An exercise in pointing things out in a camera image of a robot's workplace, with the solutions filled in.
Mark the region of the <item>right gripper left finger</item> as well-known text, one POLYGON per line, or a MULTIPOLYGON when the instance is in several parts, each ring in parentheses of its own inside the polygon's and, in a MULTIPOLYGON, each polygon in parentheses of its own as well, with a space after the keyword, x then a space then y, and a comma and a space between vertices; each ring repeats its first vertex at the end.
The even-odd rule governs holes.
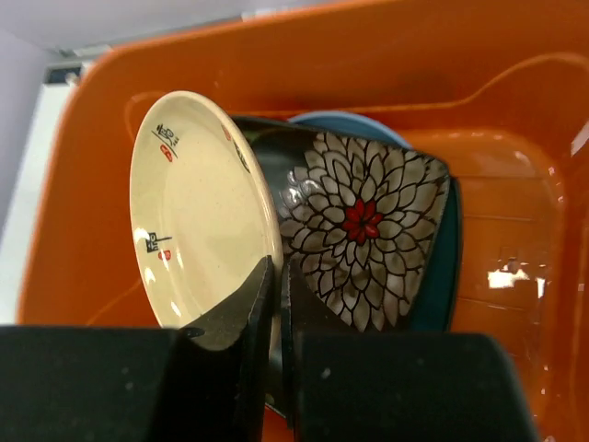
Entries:
POLYGON ((189 441, 259 441, 274 304, 269 256, 242 285, 182 329, 183 412, 189 441))

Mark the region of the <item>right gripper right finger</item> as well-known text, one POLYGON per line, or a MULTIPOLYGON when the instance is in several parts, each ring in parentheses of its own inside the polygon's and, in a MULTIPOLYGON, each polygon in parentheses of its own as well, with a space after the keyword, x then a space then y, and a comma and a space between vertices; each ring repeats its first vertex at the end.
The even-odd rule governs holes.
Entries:
POLYGON ((328 391, 330 345, 355 330, 313 293, 295 258, 284 263, 280 313, 286 420, 296 441, 309 441, 308 431, 324 424, 316 408, 328 391))

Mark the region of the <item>teal square plate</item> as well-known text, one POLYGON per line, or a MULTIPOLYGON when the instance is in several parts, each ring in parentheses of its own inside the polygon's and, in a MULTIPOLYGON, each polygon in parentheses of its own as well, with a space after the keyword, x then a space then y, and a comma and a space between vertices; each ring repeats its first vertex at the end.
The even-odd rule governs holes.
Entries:
POLYGON ((447 332, 451 327, 462 262, 462 224, 461 190, 452 177, 444 216, 410 314, 411 331, 447 332))

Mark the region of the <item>blue round plate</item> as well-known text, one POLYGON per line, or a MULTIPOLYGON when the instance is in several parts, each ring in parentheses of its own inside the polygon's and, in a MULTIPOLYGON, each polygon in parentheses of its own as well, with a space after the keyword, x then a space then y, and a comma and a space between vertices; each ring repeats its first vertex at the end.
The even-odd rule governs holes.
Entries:
POLYGON ((291 117, 288 122, 355 135, 365 139, 374 139, 405 149, 412 149, 412 146, 403 137, 388 126, 357 113, 342 110, 311 111, 291 117))

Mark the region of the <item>beige floral round plate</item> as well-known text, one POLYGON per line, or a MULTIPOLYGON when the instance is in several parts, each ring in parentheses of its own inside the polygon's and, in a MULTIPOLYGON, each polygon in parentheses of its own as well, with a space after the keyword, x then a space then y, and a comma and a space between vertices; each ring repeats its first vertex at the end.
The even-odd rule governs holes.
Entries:
POLYGON ((231 118, 189 91, 160 98, 137 133, 130 171, 137 264, 151 309, 183 329, 283 247, 269 186, 231 118))

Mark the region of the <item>black floral square plate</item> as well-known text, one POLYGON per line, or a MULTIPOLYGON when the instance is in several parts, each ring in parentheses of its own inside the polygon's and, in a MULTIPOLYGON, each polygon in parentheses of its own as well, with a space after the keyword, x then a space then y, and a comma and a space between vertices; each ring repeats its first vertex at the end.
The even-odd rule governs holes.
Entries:
POLYGON ((444 161, 374 139, 237 116, 271 190, 286 260, 358 332, 410 330, 443 219, 444 161))

